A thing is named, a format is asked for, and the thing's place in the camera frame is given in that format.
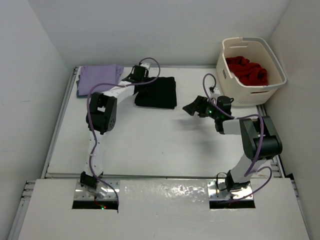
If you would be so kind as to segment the black garment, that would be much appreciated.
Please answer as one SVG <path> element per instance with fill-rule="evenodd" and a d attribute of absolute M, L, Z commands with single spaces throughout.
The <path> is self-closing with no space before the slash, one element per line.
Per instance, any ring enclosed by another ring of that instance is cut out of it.
<path fill-rule="evenodd" d="M 173 110 L 177 106 L 176 81 L 173 76 L 135 86 L 134 103 L 138 107 Z"/>

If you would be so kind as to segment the lavender garment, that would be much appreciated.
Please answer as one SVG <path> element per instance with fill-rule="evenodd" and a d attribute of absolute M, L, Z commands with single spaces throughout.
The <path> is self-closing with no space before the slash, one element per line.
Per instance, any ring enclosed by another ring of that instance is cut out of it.
<path fill-rule="evenodd" d="M 124 71 L 123 65 L 85 65 L 80 69 L 77 83 L 76 96 L 86 98 L 90 89 L 97 84 L 108 83 L 118 85 L 121 74 Z"/>

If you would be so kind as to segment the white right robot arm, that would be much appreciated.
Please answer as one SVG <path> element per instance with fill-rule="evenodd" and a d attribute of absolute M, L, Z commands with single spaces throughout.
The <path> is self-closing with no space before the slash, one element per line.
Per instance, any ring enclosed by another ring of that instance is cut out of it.
<path fill-rule="evenodd" d="M 260 166 L 283 150 L 279 134 L 269 116 L 257 116 L 255 119 L 232 117 L 233 101 L 233 98 L 221 95 L 212 104 L 208 98 L 197 96 L 182 108 L 190 116 L 197 114 L 200 118 L 213 119 L 215 130 L 221 135 L 241 137 L 243 155 L 225 178 L 224 190 L 229 192 L 247 187 Z"/>

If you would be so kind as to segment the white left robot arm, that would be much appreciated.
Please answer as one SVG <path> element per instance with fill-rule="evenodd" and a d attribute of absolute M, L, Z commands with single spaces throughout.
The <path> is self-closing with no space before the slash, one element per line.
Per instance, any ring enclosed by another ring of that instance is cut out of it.
<path fill-rule="evenodd" d="M 99 184 L 103 183 L 103 156 L 99 153 L 101 140 L 115 127 L 118 104 L 134 95 L 139 85 L 148 83 L 150 66 L 148 62 L 140 62 L 118 84 L 97 83 L 89 90 L 86 100 L 89 150 L 88 160 L 80 175 L 80 184 L 92 192 L 99 192 Z"/>

